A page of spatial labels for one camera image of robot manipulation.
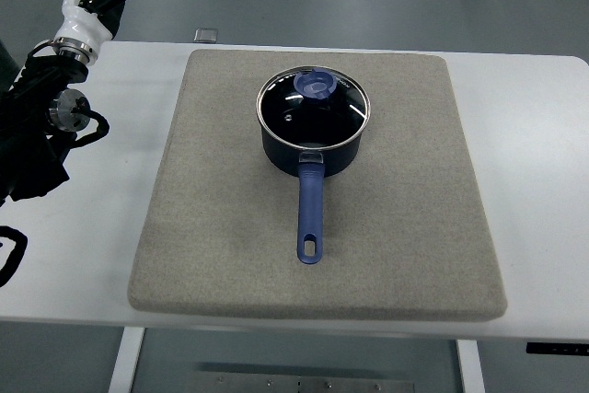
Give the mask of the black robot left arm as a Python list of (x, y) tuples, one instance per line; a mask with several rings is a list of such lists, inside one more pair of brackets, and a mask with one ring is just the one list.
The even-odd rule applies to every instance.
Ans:
[(46, 40), (18, 67), (1, 48), (1, 201), (42, 197), (69, 180), (71, 150), (110, 130), (72, 84), (87, 80), (89, 59), (77, 48)]

